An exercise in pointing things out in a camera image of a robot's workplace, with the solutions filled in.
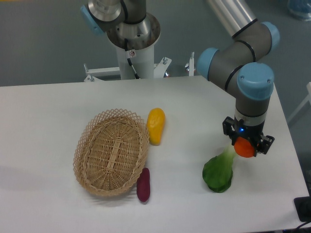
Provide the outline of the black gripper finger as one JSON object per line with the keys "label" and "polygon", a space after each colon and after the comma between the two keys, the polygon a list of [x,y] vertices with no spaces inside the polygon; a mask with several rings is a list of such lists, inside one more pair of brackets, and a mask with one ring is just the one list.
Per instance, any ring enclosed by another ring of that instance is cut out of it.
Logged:
{"label": "black gripper finger", "polygon": [[236,131],[235,131],[235,121],[231,117],[227,116],[222,123],[223,125],[223,132],[224,135],[227,135],[230,140],[231,144],[234,145],[236,142]]}
{"label": "black gripper finger", "polygon": [[258,153],[267,154],[275,138],[270,135],[261,135],[259,140],[255,143],[255,155]]}

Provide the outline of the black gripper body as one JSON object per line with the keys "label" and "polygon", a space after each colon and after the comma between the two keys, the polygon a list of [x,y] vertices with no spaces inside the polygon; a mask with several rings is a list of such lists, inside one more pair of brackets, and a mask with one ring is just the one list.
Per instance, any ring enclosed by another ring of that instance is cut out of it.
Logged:
{"label": "black gripper body", "polygon": [[242,119],[238,121],[236,118],[234,118],[234,133],[230,137],[232,145],[235,145],[238,137],[241,137],[248,140],[252,146],[256,146],[261,140],[261,136],[263,135],[262,131],[264,123],[265,121],[255,126],[248,126],[244,124]]}

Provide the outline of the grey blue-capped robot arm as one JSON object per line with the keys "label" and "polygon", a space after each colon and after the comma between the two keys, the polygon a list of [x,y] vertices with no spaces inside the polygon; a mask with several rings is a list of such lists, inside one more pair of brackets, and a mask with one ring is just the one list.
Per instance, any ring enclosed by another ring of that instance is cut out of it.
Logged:
{"label": "grey blue-capped robot arm", "polygon": [[[263,134],[274,73],[260,59],[278,45],[279,31],[270,22],[259,22],[243,0],[211,0],[209,5],[234,43],[222,51],[203,51],[196,70],[236,100],[234,117],[223,121],[236,153],[246,158],[266,154],[274,141]],[[156,77],[160,25],[145,1],[90,0],[80,11],[93,33],[106,33],[116,48],[122,79]]]}

